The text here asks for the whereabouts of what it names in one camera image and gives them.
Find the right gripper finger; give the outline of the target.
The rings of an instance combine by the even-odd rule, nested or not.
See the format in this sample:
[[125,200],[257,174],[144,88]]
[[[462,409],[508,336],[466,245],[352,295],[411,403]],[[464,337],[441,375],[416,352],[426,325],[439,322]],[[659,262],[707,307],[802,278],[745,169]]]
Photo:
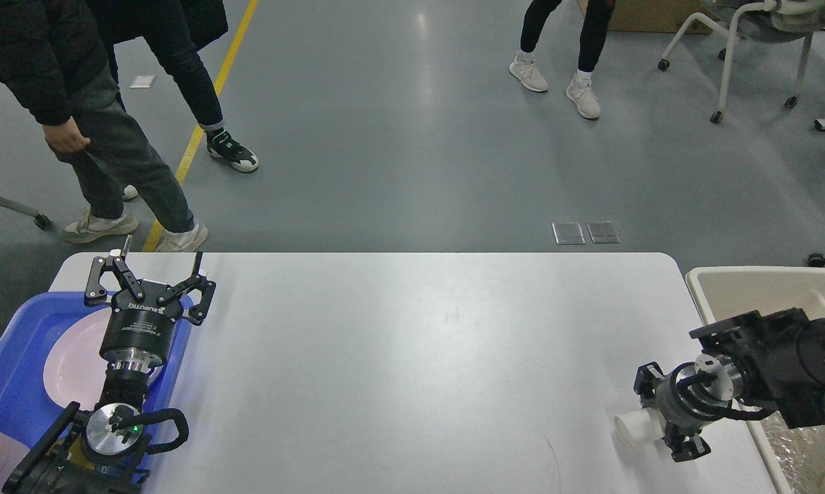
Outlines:
[[663,441],[672,452],[673,462],[689,462],[711,452],[700,435],[701,428],[680,427],[672,422],[664,426]]
[[657,362],[649,362],[636,369],[634,392],[639,396],[642,408],[656,408],[657,389],[666,375]]

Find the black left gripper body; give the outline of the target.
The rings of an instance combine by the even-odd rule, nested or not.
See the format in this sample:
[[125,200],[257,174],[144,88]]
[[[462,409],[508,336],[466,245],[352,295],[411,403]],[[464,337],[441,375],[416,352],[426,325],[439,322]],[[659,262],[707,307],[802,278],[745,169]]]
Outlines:
[[158,297],[170,287],[162,282],[140,282],[145,299],[137,301],[128,289],[113,294],[111,315],[99,354],[113,369],[151,375],[168,360],[177,320],[183,313],[178,299],[159,306]]

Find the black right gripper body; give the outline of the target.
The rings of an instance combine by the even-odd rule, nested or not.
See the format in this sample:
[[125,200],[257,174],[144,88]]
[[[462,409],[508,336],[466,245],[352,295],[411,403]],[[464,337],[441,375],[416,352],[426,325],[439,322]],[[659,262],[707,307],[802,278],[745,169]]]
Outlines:
[[664,434],[700,434],[718,420],[746,419],[746,410],[734,407],[744,385],[727,355],[702,353],[667,372],[654,362],[652,409]]

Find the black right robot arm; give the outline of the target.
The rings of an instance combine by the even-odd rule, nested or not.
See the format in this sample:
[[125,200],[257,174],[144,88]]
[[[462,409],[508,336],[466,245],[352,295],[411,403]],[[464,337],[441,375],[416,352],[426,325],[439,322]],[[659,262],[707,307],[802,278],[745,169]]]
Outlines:
[[664,425],[657,436],[674,462],[707,456],[705,426],[721,419],[758,421],[774,412],[789,428],[825,425],[825,317],[792,307],[762,316],[729,317],[690,332],[701,344],[695,362],[663,373],[639,366],[634,391]]

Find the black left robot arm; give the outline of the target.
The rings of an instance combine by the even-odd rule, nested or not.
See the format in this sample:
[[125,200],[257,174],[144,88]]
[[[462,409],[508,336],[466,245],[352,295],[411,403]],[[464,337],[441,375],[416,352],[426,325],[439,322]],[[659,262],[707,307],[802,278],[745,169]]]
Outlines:
[[111,310],[99,354],[107,363],[92,410],[77,401],[9,474],[5,493],[139,493],[149,478],[147,456],[177,449],[189,438],[176,408],[146,412],[152,373],[169,362],[180,321],[201,325],[217,285],[197,251],[189,277],[174,285],[140,279],[127,265],[128,247],[92,261],[87,307]]

